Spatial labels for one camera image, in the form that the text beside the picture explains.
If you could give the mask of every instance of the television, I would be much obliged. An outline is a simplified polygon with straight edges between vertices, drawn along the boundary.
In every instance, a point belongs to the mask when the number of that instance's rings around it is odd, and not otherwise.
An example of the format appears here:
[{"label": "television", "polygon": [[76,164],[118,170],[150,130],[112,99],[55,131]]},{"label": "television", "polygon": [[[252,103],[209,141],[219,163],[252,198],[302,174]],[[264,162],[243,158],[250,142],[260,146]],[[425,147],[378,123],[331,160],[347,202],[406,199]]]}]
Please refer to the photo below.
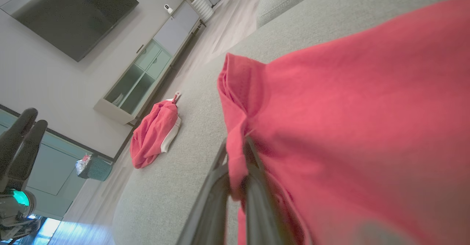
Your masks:
[{"label": "television", "polygon": [[10,0],[0,8],[80,61],[137,4],[137,0]]}]

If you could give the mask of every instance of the red cloth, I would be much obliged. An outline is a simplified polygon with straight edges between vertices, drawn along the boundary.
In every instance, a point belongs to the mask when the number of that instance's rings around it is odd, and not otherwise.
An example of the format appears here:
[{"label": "red cloth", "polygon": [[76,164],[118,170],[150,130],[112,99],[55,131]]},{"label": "red cloth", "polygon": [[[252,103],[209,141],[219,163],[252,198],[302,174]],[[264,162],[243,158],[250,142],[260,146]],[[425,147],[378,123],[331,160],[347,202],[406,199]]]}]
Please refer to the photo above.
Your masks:
[{"label": "red cloth", "polygon": [[131,158],[135,168],[144,168],[160,154],[161,144],[178,119],[178,108],[172,101],[156,103],[150,114],[134,130]]},{"label": "red cloth", "polygon": [[233,196],[249,134],[298,240],[470,244],[470,0],[266,65],[227,54],[218,89]]}]

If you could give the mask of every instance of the green drawer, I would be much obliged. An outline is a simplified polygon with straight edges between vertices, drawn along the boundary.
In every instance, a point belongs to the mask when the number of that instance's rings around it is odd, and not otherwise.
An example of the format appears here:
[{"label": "green drawer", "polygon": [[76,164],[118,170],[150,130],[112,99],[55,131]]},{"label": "green drawer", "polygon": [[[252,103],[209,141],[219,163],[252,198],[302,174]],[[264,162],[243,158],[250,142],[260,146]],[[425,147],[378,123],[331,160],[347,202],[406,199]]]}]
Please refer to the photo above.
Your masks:
[{"label": "green drawer", "polygon": [[170,61],[171,56],[165,51],[161,51],[158,57],[152,61],[150,67],[148,67],[147,73],[154,79],[158,79],[161,72],[166,68],[168,61]]},{"label": "green drawer", "polygon": [[150,44],[142,51],[139,57],[136,59],[135,64],[141,67],[144,71],[148,66],[155,60],[155,57],[161,51],[160,46],[155,44],[152,40]]}]

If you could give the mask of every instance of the red garment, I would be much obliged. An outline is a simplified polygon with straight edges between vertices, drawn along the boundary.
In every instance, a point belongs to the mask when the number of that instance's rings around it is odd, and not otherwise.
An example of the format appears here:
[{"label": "red garment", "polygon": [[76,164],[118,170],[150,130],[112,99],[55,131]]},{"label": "red garment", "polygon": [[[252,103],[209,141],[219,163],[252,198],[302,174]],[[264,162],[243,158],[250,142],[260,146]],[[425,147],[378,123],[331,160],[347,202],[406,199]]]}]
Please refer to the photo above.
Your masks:
[{"label": "red garment", "polygon": [[172,101],[156,103],[150,114],[134,130],[131,158],[135,168],[144,168],[160,154],[161,144],[178,119],[178,108]]},{"label": "red garment", "polygon": [[227,54],[218,89],[233,196],[249,134],[297,239],[470,244],[470,0],[266,65]]}]

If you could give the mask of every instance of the light wood flooring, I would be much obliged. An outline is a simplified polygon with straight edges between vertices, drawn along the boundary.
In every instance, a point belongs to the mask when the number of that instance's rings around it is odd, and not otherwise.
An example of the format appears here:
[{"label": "light wood flooring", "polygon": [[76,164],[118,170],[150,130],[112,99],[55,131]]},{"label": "light wood flooring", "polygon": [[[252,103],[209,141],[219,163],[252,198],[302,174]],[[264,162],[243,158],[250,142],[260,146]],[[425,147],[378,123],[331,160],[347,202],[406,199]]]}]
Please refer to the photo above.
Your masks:
[{"label": "light wood flooring", "polygon": [[[260,0],[221,0],[207,28],[188,44],[167,76],[156,100],[172,98],[190,72],[227,51],[256,30]],[[114,209],[133,171],[127,146],[105,182],[88,179],[54,233],[49,245],[114,245]]]}]

